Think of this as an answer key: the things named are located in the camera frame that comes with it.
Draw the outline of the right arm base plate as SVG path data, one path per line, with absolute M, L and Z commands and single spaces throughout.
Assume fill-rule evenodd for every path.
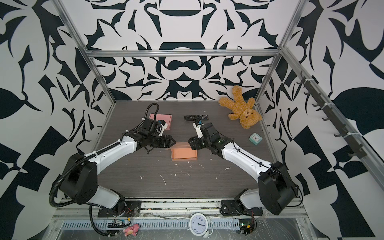
M 223 216 L 262 216 L 264 211 L 262 208 L 246 209 L 240 201 L 222 200 L 220 213 Z

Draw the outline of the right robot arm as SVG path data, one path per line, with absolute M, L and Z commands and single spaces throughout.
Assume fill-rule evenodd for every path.
M 197 135 L 188 141 L 192 150 L 210 150 L 213 155 L 241 168 L 258 184 L 257 189 L 245 189 L 233 200 L 222 203 L 223 216 L 250 215 L 252 210 L 262 208 L 279 215 L 298 196 L 299 187 L 282 163 L 270 163 L 252 155 L 233 139 L 220 134 L 212 123 L 196 120 L 193 127 Z

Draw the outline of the peach paper box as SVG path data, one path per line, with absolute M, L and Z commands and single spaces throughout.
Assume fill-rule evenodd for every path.
M 176 143 L 171 147 L 171 158 L 173 162 L 196 161 L 198 152 L 188 142 Z

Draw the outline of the black tv remote control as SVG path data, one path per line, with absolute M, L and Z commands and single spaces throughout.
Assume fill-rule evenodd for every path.
M 186 115 L 184 116 L 184 121 L 185 122 L 194 122 L 194 121 L 207 121 L 209 120 L 208 115 Z

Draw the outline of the pink paper box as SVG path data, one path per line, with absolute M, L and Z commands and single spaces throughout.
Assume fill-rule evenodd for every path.
M 171 129 L 172 115 L 157 114 L 156 118 L 158 121 L 164 121 L 167 124 L 167 128 L 166 128 L 167 131 L 169 131 Z

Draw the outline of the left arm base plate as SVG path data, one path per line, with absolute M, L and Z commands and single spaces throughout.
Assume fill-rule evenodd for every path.
M 141 201 L 125 201 L 117 203 L 112 209 L 101 206 L 98 212 L 99 218 L 136 217 L 141 211 Z

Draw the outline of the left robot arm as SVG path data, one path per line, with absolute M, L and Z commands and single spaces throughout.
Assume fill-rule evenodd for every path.
M 102 206 L 123 211 L 125 197 L 116 191 L 98 184 L 98 175 L 121 158 L 145 149 L 150 153 L 154 148 L 166 149 L 175 145 L 172 136 L 164 131 L 168 127 L 163 120 L 144 117 L 142 122 L 122 133 L 114 143 L 87 155 L 72 155 L 62 173 L 53 183 L 49 204 L 62 208 L 71 204 Z

